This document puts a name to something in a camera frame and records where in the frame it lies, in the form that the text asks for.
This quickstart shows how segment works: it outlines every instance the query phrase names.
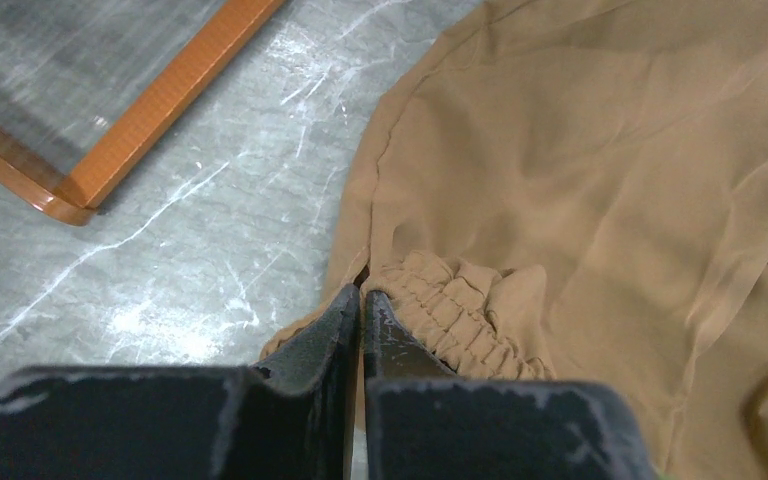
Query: brown cloth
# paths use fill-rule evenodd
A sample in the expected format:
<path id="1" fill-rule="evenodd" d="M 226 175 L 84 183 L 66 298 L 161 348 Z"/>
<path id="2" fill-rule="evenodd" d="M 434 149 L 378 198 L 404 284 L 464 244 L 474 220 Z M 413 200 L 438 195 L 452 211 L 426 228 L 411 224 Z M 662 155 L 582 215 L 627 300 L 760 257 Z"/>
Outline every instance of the brown cloth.
<path id="1" fill-rule="evenodd" d="M 326 303 L 365 266 L 458 373 L 607 383 L 659 469 L 768 478 L 768 2 L 482 5 L 372 116 Z"/>

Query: brown garment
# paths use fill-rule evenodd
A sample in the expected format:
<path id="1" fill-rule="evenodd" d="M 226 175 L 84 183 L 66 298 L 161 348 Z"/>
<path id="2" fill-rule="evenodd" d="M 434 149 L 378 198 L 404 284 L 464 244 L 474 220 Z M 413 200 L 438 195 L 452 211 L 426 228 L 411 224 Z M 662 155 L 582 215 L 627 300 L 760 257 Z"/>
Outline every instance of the brown garment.
<path id="1" fill-rule="evenodd" d="M 369 123 L 326 303 L 364 266 L 458 373 L 604 382 L 657 467 L 768 476 L 768 2 L 479 7 Z"/>

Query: metal object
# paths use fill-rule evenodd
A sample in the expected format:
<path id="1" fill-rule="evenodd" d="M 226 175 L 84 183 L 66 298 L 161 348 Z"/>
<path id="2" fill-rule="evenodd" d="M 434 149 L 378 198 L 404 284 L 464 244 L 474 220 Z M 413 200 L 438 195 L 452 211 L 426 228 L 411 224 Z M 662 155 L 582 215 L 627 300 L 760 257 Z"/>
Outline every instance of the metal object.
<path id="1" fill-rule="evenodd" d="M 23 370 L 0 385 L 0 479 L 347 477 L 359 301 L 251 367 Z"/>
<path id="2" fill-rule="evenodd" d="M 587 383 L 458 377 L 367 296 L 372 480 L 654 478 L 634 418 Z M 348 478 L 360 295 L 239 368 L 23 370 L 0 384 L 2 478 Z"/>
<path id="3" fill-rule="evenodd" d="M 399 324 L 384 293 L 366 302 L 371 480 L 655 478 L 631 411 L 611 389 L 453 377 Z"/>

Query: brown wooden edge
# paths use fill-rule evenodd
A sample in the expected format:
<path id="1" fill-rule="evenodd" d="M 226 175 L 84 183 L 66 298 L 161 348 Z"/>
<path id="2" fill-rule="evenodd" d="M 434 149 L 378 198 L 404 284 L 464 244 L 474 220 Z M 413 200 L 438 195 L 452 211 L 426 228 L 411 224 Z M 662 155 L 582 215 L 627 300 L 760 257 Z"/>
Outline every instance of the brown wooden edge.
<path id="1" fill-rule="evenodd" d="M 96 208 L 284 0 L 228 0 L 69 174 Z"/>
<path id="2" fill-rule="evenodd" d="M 284 0 L 228 0 L 64 176 L 0 129 L 0 183 L 47 215 L 85 225 L 99 204 Z"/>

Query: glass panel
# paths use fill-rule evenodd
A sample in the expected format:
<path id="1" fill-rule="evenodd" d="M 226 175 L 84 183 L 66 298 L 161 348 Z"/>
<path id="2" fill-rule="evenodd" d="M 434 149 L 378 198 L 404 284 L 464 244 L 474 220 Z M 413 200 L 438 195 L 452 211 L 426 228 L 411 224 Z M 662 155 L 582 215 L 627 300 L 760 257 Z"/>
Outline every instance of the glass panel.
<path id="1" fill-rule="evenodd" d="M 0 127 L 69 173 L 223 0 L 0 0 Z"/>

